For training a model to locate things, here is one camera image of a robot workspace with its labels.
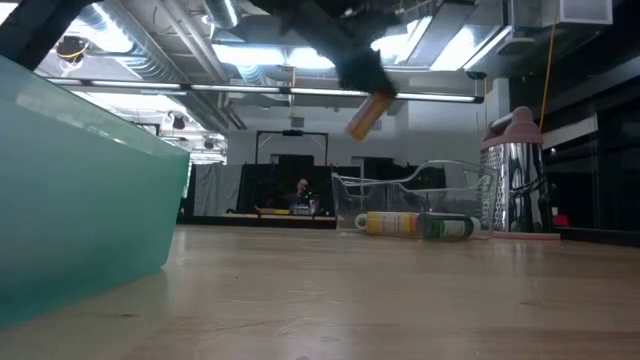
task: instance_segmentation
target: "exposed ceiling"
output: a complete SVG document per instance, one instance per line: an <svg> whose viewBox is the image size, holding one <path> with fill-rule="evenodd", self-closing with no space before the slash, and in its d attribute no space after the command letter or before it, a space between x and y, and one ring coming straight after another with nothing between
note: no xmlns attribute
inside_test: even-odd
<svg viewBox="0 0 640 360"><path fill-rule="evenodd" d="M486 72L490 77L512 77L526 75L545 65L550 32L545 8L551 1L555 3L555 0L518 1L515 22L512 17L505 18L509 9L503 9L503 0L381 1L385 6L404 11L401 13L404 24L389 29L385 37L372 46L381 51L387 71L401 91L481 95L483 84L467 77L462 68L474 62L483 50L488 50L486 55L478 57L468 70ZM131 52L114 53L116 50L101 46L99 39L89 37L97 46L89 49L82 66L70 69L68 63L62 62L52 50L37 71L49 77L64 75L81 79L178 83L228 81L283 86L290 85L294 76L290 69L281 65L296 63L296 86L338 87L332 64L308 49L300 36L292 31L283 34L277 18L248 0L238 0L237 4L242 14L239 25L229 30L212 30L203 0L105 0L100 5L93 5L94 10L98 10L93 15L111 19L101 19L97 25L92 25L92 31L100 29L100 36L116 33L115 37L109 35L109 44L121 44L118 36L124 36L123 41L132 41ZM91 19L80 20L86 25ZM509 24L515 25L513 37L533 41L517 54L498 55L501 45L512 37L505 28ZM70 32L86 36L76 25ZM423 25L424 35L420 36L419 29ZM598 25L561 24L557 32L556 58L583 45L601 30L602 26ZM417 43L415 49L412 48L414 43ZM200 44L206 44L208 52ZM153 55L151 60L142 65L136 63L136 59L147 59L147 53ZM307 119L305 130L341 131L362 104L362 99L333 96L296 96L293 104L291 97L283 95L202 92L187 96L178 93L147 96L163 96L171 103L179 104L203 127L185 131L213 133L245 127L249 130L287 129L290 126L288 116L292 112ZM136 113L133 103L112 102L109 105L129 118ZM403 105L404 102L396 101L387 115L394 116ZM159 123L166 121L162 111L164 108L157 114Z"/></svg>

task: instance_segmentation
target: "ductwork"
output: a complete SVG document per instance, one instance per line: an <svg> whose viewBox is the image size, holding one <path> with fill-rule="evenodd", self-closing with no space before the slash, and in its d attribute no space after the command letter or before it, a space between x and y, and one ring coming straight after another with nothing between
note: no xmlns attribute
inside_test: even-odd
<svg viewBox="0 0 640 360"><path fill-rule="evenodd" d="M279 82L267 77L264 67L261 65L238 65L236 66L242 80L253 86L286 86L284 82ZM276 101L289 101L289 95L262 94Z"/></svg>
<svg viewBox="0 0 640 360"><path fill-rule="evenodd" d="M216 28L231 29L240 22L240 8L235 0L204 0L204 8Z"/></svg>
<svg viewBox="0 0 640 360"><path fill-rule="evenodd" d="M153 82L189 82L189 79L160 49L144 28L118 0L105 0L100 4L85 7L80 20L98 32L106 32L111 23L134 43L131 58L118 58L145 81ZM172 100L183 104L205 129L226 133L229 123L219 109L208 104L200 95L187 93L186 96L170 96Z"/></svg>

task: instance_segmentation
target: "orange cylinder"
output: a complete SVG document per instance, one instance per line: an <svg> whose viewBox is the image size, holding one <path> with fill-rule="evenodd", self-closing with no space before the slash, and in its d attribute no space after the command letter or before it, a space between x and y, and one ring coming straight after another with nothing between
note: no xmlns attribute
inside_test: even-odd
<svg viewBox="0 0 640 360"><path fill-rule="evenodd" d="M347 125L345 129L347 134L356 141L363 140L376 121L387 111L392 101L392 96L383 93L369 96Z"/></svg>

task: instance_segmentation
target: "blurry black object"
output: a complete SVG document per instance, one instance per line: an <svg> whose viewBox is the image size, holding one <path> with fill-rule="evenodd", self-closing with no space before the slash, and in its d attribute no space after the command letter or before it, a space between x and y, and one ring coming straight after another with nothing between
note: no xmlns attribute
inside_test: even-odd
<svg viewBox="0 0 640 360"><path fill-rule="evenodd" d="M399 25L394 13L367 0L250 0L282 20L282 32L300 36L336 67L340 87L395 96L397 90L384 72L380 54L371 43L388 27Z"/></svg>
<svg viewBox="0 0 640 360"><path fill-rule="evenodd" d="M63 36L56 47L58 57L68 63L79 63L84 59L88 42L78 36Z"/></svg>
<svg viewBox="0 0 640 360"><path fill-rule="evenodd" d="M185 128L184 116L179 114L173 114L173 124L174 129L183 130Z"/></svg>

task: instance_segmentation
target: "teal plastic bin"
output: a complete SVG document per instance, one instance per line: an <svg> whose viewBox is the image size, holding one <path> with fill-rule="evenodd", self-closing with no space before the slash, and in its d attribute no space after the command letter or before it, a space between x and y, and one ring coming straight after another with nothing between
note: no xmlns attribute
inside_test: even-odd
<svg viewBox="0 0 640 360"><path fill-rule="evenodd" d="M189 154L0 57L0 325L156 272Z"/></svg>

